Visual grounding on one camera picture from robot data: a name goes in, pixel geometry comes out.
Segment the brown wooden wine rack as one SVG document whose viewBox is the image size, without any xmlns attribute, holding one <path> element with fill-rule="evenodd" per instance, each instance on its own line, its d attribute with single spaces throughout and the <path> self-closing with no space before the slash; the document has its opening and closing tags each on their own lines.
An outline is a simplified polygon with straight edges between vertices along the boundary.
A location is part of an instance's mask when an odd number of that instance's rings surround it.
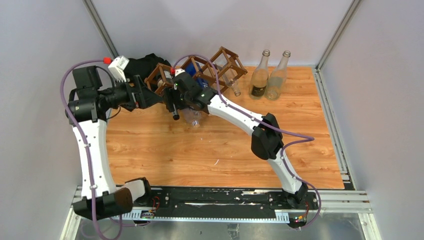
<svg viewBox="0 0 424 240">
<path fill-rule="evenodd" d="M 225 82 L 220 79 L 223 73 L 227 70 L 232 69 L 235 74 L 235 78 L 238 79 L 247 74 L 246 68 L 243 66 L 238 54 L 225 48 L 220 47 L 219 50 L 210 58 L 200 57 L 197 54 L 191 54 L 187 57 L 187 60 L 180 66 L 181 69 L 185 69 L 189 63 L 193 63 L 196 69 L 196 74 L 193 76 L 194 80 L 197 77 L 207 80 L 209 87 L 214 87 L 220 90 L 222 93 L 227 89 Z M 160 95 L 164 86 L 157 86 L 156 75 L 161 73 L 162 78 L 165 78 L 164 71 L 169 71 L 171 68 L 176 69 L 178 65 L 168 66 L 162 63 L 158 63 L 152 73 L 145 78 L 144 83 L 147 87 Z M 164 83 L 166 87 L 172 88 L 174 86 L 173 80 L 171 83 Z"/>
</svg>

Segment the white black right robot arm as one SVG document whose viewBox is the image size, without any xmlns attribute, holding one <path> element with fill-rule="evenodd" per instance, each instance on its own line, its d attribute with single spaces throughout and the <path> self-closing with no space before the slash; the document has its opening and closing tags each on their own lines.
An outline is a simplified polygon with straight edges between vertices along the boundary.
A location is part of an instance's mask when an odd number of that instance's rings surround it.
<svg viewBox="0 0 424 240">
<path fill-rule="evenodd" d="M 212 87 L 201 88 L 183 69 L 172 69 L 170 92 L 175 108 L 191 109 L 219 117 L 237 126 L 251 137 L 253 154 L 269 163 L 281 185 L 283 201 L 298 209 L 306 201 L 308 186 L 291 164 L 276 117 L 249 111 L 230 101 Z"/>
</svg>

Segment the clear plain glass bottle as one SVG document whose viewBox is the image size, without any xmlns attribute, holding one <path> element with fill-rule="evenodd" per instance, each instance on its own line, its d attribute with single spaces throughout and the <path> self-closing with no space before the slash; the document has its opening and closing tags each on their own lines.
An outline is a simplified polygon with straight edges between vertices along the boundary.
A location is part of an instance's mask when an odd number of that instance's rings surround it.
<svg viewBox="0 0 424 240">
<path fill-rule="evenodd" d="M 277 65 L 277 67 L 271 72 L 267 87 L 265 91 L 265 97 L 270 101 L 277 100 L 282 91 L 283 86 L 287 80 L 288 75 L 288 62 L 291 56 L 291 52 L 289 50 L 285 50 L 282 53 L 282 58 Z"/>
</svg>

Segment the dark green wine bottle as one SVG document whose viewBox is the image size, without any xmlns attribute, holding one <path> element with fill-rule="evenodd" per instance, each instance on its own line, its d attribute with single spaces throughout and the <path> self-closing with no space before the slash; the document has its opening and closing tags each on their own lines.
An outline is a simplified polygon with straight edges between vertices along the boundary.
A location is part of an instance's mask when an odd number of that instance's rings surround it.
<svg viewBox="0 0 424 240">
<path fill-rule="evenodd" d="M 168 111 L 170 113 L 172 113 L 172 118 L 173 120 L 177 121 L 180 119 L 180 115 L 178 113 L 178 110 L 175 106 L 175 101 L 173 98 L 173 94 L 171 92 L 171 88 L 167 87 L 165 85 L 165 83 L 171 83 L 172 82 L 172 76 L 170 74 L 169 71 L 164 70 L 164 76 L 165 78 L 162 78 L 161 73 L 158 73 L 156 75 L 156 80 L 157 80 L 157 87 L 162 87 L 164 86 L 164 88 L 162 89 L 162 91 L 160 92 L 161 97 L 163 98 L 163 103 L 166 105 L 166 108 L 168 109 Z"/>
</svg>

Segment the clear bottle with black label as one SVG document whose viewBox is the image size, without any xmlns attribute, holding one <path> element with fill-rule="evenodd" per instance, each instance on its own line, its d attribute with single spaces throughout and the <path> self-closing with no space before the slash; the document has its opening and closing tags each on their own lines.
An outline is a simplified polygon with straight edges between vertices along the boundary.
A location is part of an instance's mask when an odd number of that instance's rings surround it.
<svg viewBox="0 0 424 240">
<path fill-rule="evenodd" d="M 268 49 L 263 50 L 260 63 L 252 73 L 249 84 L 249 96 L 254 100 L 258 100 L 264 96 L 269 79 L 268 61 L 270 53 Z"/>
</svg>

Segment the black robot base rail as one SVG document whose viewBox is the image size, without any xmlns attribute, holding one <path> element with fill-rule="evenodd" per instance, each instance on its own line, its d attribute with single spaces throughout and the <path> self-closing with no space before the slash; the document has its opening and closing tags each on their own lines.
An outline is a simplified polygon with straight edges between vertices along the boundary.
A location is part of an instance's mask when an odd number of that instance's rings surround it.
<svg viewBox="0 0 424 240">
<path fill-rule="evenodd" d="M 226 223 L 305 223 L 318 210 L 312 191 L 289 198 L 281 189 L 218 187 L 154 187 L 150 200 L 137 200 L 124 220 Z"/>
</svg>

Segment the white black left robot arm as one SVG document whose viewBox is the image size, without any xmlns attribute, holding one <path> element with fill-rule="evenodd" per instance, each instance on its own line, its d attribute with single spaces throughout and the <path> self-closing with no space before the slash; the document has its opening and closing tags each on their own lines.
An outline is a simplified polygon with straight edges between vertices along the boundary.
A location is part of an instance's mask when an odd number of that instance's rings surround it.
<svg viewBox="0 0 424 240">
<path fill-rule="evenodd" d="M 64 101 L 65 114 L 77 140 L 82 170 L 81 200 L 73 203 L 74 212 L 94 221 L 129 213 L 134 203 L 150 206 L 153 193 L 145 177 L 120 187 L 113 180 L 106 143 L 107 111 L 147 109 L 162 98 L 149 90 L 139 75 L 101 90 L 98 66 L 72 68 L 68 73 L 76 87 Z"/>
</svg>

